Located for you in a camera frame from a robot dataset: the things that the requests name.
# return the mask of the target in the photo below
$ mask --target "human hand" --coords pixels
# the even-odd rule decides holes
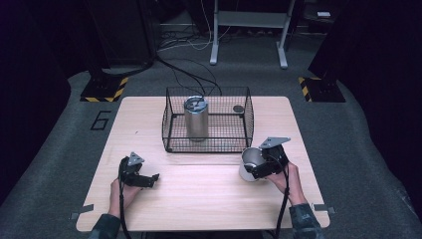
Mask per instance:
[[[288,165],[286,165],[286,173],[289,174],[289,201],[291,202],[291,205],[294,206],[308,203],[302,190],[299,168],[289,162]],[[266,178],[276,184],[277,188],[279,188],[282,193],[285,193],[287,184],[283,173],[270,174]]]
[[[123,197],[124,204],[123,209],[126,209],[133,201],[137,193],[142,190],[142,187],[136,186],[124,186]],[[115,179],[110,185],[110,194],[109,194],[109,209],[108,214],[113,215],[117,218],[120,218],[120,189],[118,185],[118,179]]]

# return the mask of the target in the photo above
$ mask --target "sleeve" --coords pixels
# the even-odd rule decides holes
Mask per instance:
[[[295,239],[324,239],[319,223],[308,203],[289,208]]]
[[[120,228],[120,219],[103,214],[91,231],[89,239],[114,239]]]

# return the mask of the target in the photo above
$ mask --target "person's arm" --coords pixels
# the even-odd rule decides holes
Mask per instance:
[[[289,211],[292,217],[294,238],[323,239],[320,225],[302,190],[298,167],[289,162],[286,170],[289,171],[289,201],[292,205]],[[287,184],[282,173],[269,175],[267,179],[276,184],[281,192],[285,193]]]
[[[118,180],[115,179],[111,183],[111,190],[109,194],[109,208],[108,213],[103,214],[97,221],[93,230],[91,231],[89,239],[113,239],[117,237],[118,229],[120,228],[120,191],[118,186]],[[142,190],[141,187],[124,186],[123,208],[127,208],[133,201],[136,194]]]

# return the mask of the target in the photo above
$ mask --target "wire cage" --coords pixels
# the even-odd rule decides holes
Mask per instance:
[[[185,103],[207,102],[206,136],[188,133]],[[173,87],[166,89],[162,141],[167,152],[242,152],[252,144],[254,111],[247,87]]]

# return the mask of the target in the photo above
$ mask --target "black speaker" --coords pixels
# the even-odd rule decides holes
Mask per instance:
[[[110,67],[153,62],[159,22],[153,0],[86,0]]]

